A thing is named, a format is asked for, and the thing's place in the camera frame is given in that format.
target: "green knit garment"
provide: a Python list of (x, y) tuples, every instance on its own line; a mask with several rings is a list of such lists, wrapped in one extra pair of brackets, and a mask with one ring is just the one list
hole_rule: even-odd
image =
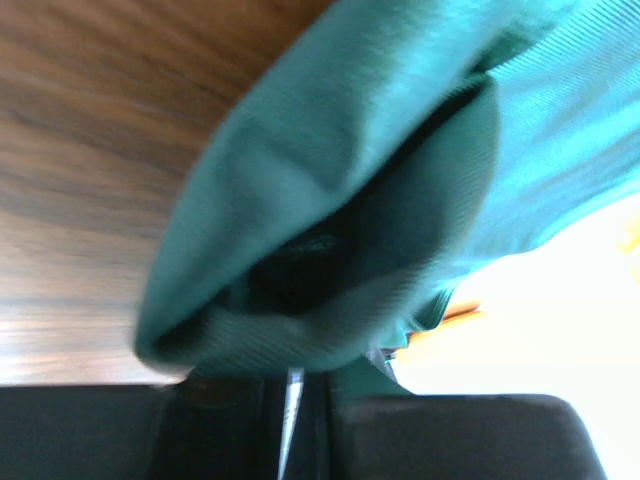
[(467, 275), (640, 191), (640, 2), (533, 3), (335, 3), (193, 171), (139, 357), (400, 393), (363, 352), (436, 327)]

